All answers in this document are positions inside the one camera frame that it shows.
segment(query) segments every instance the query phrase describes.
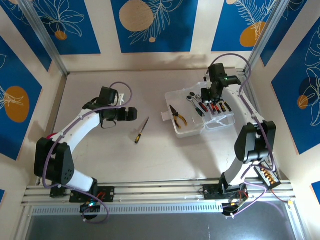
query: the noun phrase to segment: work surface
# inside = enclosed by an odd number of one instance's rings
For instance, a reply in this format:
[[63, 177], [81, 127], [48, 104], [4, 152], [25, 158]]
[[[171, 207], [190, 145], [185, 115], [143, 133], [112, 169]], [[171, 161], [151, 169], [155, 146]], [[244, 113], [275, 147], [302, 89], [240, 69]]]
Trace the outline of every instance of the work surface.
[[[228, 75], [236, 73], [233, 69]], [[73, 73], [66, 82], [54, 131], [75, 119], [102, 87], [125, 82], [133, 90], [128, 107], [138, 109], [138, 119], [118, 122], [111, 129], [93, 129], [73, 152], [75, 168], [100, 183], [219, 178], [235, 159], [235, 127], [178, 139], [172, 121], [163, 121], [161, 116], [168, 111], [167, 92], [190, 88], [203, 81], [204, 74], [205, 70]], [[114, 88], [125, 94], [124, 100], [129, 99], [125, 86]], [[137, 130], [147, 117], [143, 136], [135, 144]]]

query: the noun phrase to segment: plastic storage container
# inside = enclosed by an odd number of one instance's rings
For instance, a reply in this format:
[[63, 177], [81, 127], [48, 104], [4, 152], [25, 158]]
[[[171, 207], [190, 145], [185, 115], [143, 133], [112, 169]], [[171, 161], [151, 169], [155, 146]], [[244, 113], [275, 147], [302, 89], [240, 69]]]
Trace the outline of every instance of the plastic storage container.
[[[162, 114], [163, 120], [165, 119], [164, 115], [169, 116], [172, 120], [173, 127], [176, 133], [176, 136], [178, 138], [186, 138], [191, 137], [195, 135], [201, 134], [205, 129], [208, 131], [216, 130], [219, 128], [225, 128], [231, 125], [235, 124], [235, 118], [234, 113], [229, 111], [226, 108], [226, 112], [222, 112], [221, 108], [218, 104], [218, 107], [221, 111], [220, 114], [218, 112], [215, 112], [214, 115], [212, 115], [211, 111], [205, 112], [201, 109], [197, 101], [193, 100], [193, 102], [196, 104], [196, 106], [204, 113], [204, 117], [201, 117], [194, 105], [187, 100], [187, 96], [190, 95], [190, 92], [197, 94], [201, 94], [201, 89], [206, 88], [207, 83], [206, 82], [199, 82], [197, 85], [183, 90], [178, 91], [172, 91], [167, 92], [165, 94], [165, 100], [168, 107], [168, 112], [165, 114]], [[179, 125], [181, 126], [181, 129], [179, 129], [174, 121], [174, 117], [172, 115], [170, 105], [181, 115], [185, 118], [187, 121], [187, 126], [183, 123], [183, 121], [180, 118], [177, 118], [177, 121]]]

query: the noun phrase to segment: orange-handled pliers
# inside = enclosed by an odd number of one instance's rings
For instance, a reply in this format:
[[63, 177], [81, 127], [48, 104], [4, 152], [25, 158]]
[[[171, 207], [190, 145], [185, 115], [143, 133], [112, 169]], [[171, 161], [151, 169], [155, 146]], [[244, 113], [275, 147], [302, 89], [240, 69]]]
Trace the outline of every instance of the orange-handled pliers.
[[177, 122], [177, 119], [180, 118], [183, 122], [184, 122], [184, 125], [188, 126], [188, 123], [186, 121], [186, 119], [181, 116], [175, 109], [173, 106], [170, 105], [170, 109], [171, 109], [171, 112], [172, 112], [172, 115], [173, 115], [173, 119], [174, 119], [174, 123], [175, 125], [181, 129], [181, 126], [179, 125], [179, 123]]

